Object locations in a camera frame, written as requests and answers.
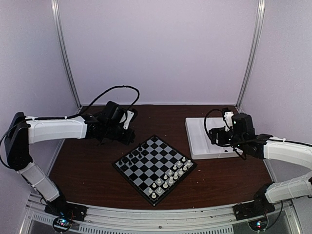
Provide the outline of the white plastic divided tray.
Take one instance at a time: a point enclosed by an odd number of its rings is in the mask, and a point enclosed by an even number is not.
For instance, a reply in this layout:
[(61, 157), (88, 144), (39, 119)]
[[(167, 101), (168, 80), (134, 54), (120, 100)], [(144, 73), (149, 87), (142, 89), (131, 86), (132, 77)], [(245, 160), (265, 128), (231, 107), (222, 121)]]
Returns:
[(212, 145), (204, 129), (203, 117), (185, 118), (185, 127), (193, 160), (238, 157), (231, 147)]

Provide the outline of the black white chessboard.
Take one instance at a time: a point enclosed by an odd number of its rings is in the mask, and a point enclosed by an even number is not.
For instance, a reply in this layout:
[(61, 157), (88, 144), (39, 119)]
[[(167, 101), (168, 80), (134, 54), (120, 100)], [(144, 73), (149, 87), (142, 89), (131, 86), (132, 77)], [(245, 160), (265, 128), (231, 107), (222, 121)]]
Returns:
[[(142, 152), (138, 151), (139, 145), (143, 146)], [(186, 157), (176, 148), (156, 135), (151, 136), (139, 145), (113, 162), (112, 166), (137, 192), (139, 192), (152, 206), (155, 207), (197, 167), (197, 164), (194, 160)], [(160, 170), (163, 170), (163, 168), (167, 169), (165, 165), (170, 167), (183, 156), (190, 159), (196, 166), (191, 169), (190, 172), (187, 172), (178, 184), (175, 184), (164, 194), (164, 196), (161, 196), (160, 199), (154, 203), (144, 192), (144, 190), (148, 187), (144, 181), (148, 180), (151, 182), (149, 176), (156, 176), (156, 171), (159, 172)], [(133, 163), (132, 166), (128, 165), (130, 160)]]

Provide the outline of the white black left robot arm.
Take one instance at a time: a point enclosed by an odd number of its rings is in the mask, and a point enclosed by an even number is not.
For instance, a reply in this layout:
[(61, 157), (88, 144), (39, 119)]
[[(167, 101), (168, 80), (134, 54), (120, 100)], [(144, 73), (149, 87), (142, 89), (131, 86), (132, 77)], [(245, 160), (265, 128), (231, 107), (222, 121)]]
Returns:
[(46, 201), (51, 202), (54, 212), (66, 216), (70, 205), (46, 171), (37, 164), (38, 157), (31, 156), (31, 153), (42, 153), (45, 146), (56, 146), (65, 139), (109, 139), (128, 145), (135, 137), (129, 126), (135, 117), (133, 110), (71, 117), (30, 117), (23, 112), (16, 113), (0, 139), (6, 155), (4, 164), (24, 177)]

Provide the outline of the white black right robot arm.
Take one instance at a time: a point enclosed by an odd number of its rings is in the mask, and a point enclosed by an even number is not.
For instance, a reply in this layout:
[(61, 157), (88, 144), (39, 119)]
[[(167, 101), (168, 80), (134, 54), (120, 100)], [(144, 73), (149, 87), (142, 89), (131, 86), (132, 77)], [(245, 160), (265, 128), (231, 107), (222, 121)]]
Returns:
[[(205, 129), (208, 139), (219, 147), (231, 147), (234, 152), (241, 150), (239, 157), (252, 156), (261, 160), (278, 160), (312, 168), (312, 146), (269, 134), (256, 134), (251, 115), (225, 112), (224, 127)], [(270, 204), (282, 200), (312, 196), (312, 173), (283, 182), (263, 186), (250, 204), (254, 215), (262, 214)]]

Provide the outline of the white chess piece row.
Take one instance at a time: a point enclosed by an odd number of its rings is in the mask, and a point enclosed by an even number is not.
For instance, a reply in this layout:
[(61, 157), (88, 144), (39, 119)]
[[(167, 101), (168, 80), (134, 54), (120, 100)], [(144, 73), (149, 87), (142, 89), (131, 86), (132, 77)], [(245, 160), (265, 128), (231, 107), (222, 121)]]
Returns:
[(149, 176), (148, 180), (145, 180), (144, 183), (148, 186), (144, 192), (154, 203), (160, 199), (161, 196), (164, 196), (166, 192), (169, 191), (175, 184), (182, 179), (183, 176), (186, 175), (187, 172), (190, 172), (196, 165), (186, 157), (182, 157), (178, 159), (174, 164), (170, 167), (166, 166), (163, 170), (159, 172), (156, 171), (156, 176)]

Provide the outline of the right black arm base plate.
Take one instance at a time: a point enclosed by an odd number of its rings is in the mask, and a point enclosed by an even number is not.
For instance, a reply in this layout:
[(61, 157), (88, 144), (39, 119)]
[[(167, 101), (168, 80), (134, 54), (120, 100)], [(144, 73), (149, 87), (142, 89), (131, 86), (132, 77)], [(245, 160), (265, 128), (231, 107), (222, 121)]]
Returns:
[(255, 194), (253, 201), (238, 203), (233, 206), (237, 221), (262, 216), (275, 211), (275, 206), (269, 203), (264, 194)]

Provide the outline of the front aluminium rail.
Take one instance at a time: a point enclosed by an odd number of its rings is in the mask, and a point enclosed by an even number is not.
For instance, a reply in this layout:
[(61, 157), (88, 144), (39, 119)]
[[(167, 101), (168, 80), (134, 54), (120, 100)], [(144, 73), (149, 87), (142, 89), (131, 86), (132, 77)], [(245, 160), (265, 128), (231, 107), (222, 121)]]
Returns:
[[(131, 210), (84, 205), (84, 221), (75, 221), (65, 234), (302, 234), (291, 201), (283, 202), (277, 222), (263, 232), (254, 231), (252, 221), (262, 216), (237, 220), (233, 206), (178, 210)], [(44, 212), (44, 205), (36, 193), (29, 195), (18, 234), (57, 234), (52, 214)]]

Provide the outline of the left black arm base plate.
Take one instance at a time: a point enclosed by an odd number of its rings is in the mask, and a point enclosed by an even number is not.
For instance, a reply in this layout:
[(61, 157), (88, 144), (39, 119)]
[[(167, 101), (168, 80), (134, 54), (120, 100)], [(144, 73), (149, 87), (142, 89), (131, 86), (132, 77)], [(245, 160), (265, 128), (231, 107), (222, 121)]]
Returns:
[(64, 217), (70, 220), (84, 221), (87, 207), (67, 202), (64, 195), (58, 196), (53, 201), (46, 201), (44, 211), (59, 217)]

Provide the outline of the right aluminium frame post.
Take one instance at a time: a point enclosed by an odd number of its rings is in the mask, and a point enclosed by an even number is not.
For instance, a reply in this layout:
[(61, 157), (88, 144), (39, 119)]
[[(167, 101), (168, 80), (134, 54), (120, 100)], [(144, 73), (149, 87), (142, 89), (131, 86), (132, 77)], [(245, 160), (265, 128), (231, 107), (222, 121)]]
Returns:
[(251, 43), (251, 48), (249, 52), (249, 57), (247, 61), (247, 66), (245, 69), (243, 82), (240, 88), (240, 92), (238, 95), (238, 99), (236, 102), (236, 108), (241, 109), (243, 98), (246, 94), (248, 83), (252, 74), (255, 58), (256, 58), (256, 52), (258, 49), (258, 45), (261, 38), (261, 33), (263, 29), (263, 23), (264, 23), (264, 17), (265, 17), (265, 8), (266, 7), (266, 1), (265, 0), (259, 0), (258, 1), (258, 7), (257, 7), (257, 13), (255, 18), (255, 25), (254, 25), (254, 31), (253, 31), (253, 38)]

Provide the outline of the aluminium frame post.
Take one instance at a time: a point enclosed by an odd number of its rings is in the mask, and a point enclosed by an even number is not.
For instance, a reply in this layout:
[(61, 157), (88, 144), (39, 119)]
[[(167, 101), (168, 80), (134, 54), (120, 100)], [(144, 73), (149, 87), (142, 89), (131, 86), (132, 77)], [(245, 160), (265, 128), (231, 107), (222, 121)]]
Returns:
[(241, 109), (243, 98), (246, 94), (248, 83), (252, 74), (255, 58), (256, 58), (256, 52), (258, 49), (258, 45), (261, 38), (261, 33), (263, 29), (263, 23), (264, 23), (264, 17), (265, 17), (265, 8), (266, 7), (266, 1), (265, 0), (259, 0), (258, 1), (258, 7), (257, 7), (257, 13), (255, 18), (255, 25), (254, 25), (254, 31), (253, 31), (253, 38), (251, 43), (251, 48), (249, 52), (249, 57), (247, 61), (247, 66), (245, 69), (243, 82), (240, 88), (240, 92), (238, 95), (238, 99), (236, 102), (236, 108)]
[(59, 1), (51, 0), (51, 7), (52, 7), (52, 14), (53, 14), (55, 27), (57, 31), (57, 37), (58, 37), (63, 66), (64, 66), (66, 77), (69, 83), (71, 94), (74, 98), (75, 105), (77, 109), (79, 110), (81, 108), (81, 102), (78, 97), (78, 91), (74, 82), (74, 78), (72, 75), (71, 66), (69, 62), (69, 57), (68, 57), (68, 53), (66, 50), (64, 33), (63, 33), (62, 23), (61, 23), (61, 16), (60, 16), (60, 11), (59, 11)]

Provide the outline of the left aluminium frame post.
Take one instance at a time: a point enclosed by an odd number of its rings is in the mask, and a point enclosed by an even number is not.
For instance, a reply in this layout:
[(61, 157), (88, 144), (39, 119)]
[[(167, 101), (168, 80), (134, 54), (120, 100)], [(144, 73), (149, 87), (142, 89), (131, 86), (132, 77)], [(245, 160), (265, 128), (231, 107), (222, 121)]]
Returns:
[(81, 108), (81, 102), (78, 97), (78, 91), (74, 82), (74, 78), (72, 75), (71, 66), (69, 62), (69, 57), (68, 57), (68, 53), (66, 50), (64, 33), (63, 33), (62, 23), (61, 23), (61, 16), (60, 16), (60, 11), (59, 11), (59, 1), (51, 0), (51, 7), (52, 7), (52, 14), (53, 14), (55, 27), (57, 31), (57, 37), (58, 37), (63, 66), (64, 66), (66, 77), (69, 83), (71, 94), (74, 98), (75, 105), (77, 109), (79, 110)]

